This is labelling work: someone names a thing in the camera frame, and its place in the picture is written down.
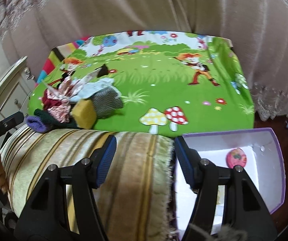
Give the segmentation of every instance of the green cartoon blanket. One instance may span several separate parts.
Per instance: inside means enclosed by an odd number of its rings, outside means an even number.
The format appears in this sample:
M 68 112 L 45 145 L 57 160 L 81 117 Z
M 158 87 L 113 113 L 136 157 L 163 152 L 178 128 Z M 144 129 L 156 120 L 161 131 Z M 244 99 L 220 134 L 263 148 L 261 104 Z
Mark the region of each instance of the green cartoon blanket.
M 91 37 L 44 81 L 55 86 L 63 71 L 75 69 L 73 77 L 81 78 L 103 64 L 124 108 L 99 119 L 96 130 L 174 137 L 253 127 L 251 95 L 226 39 L 169 31 Z M 31 115 L 42 108 L 45 89 L 41 83 L 34 90 Z

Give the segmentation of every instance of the red mushroom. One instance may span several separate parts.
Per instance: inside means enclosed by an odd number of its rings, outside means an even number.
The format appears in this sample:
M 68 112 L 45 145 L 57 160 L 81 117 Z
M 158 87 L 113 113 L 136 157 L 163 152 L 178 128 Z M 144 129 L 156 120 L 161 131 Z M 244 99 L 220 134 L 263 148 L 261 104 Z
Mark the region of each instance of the red mushroom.
M 179 106 L 174 106 L 172 108 L 168 108 L 164 111 L 166 118 L 171 121 L 170 130 L 177 131 L 177 124 L 186 125 L 188 124 L 188 120 L 185 117 L 183 110 Z

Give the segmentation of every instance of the curtain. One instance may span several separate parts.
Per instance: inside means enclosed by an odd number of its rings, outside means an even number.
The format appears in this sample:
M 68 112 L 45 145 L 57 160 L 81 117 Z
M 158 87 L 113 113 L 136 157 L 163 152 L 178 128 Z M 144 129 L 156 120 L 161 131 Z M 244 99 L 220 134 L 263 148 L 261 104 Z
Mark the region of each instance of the curtain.
M 125 30 L 232 40 L 261 119 L 288 115 L 288 0 L 0 0 L 7 58 L 36 77 L 53 47 Z

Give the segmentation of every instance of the yellow sponge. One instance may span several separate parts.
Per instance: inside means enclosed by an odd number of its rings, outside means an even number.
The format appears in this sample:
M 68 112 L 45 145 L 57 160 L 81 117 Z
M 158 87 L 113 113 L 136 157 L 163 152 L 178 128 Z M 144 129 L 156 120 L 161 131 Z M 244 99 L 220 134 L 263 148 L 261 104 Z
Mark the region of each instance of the yellow sponge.
M 92 100 L 80 100 L 71 111 L 71 115 L 77 126 L 82 129 L 91 129 L 97 119 Z

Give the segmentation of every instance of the metal screw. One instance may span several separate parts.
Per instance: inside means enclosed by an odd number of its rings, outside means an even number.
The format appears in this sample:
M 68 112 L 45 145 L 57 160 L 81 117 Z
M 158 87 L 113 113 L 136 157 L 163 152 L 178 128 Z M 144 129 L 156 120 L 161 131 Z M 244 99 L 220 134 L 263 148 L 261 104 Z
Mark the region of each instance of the metal screw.
M 209 165 L 209 163 L 210 163 L 210 161 L 207 158 L 201 159 L 201 164 L 202 165 L 207 166 L 207 165 Z
M 237 166 L 235 166 L 235 170 L 236 170 L 237 172 L 242 172 L 242 171 L 243 171 L 243 167 L 240 166 L 240 165 L 237 165 Z
M 81 160 L 81 162 L 82 162 L 83 165 L 87 165 L 88 163 L 90 163 L 90 159 L 89 158 L 83 158 Z
M 48 170 L 50 170 L 50 171 L 53 171 L 53 170 L 55 170 L 56 169 L 56 165 L 55 164 L 50 164 L 49 166 L 48 166 Z

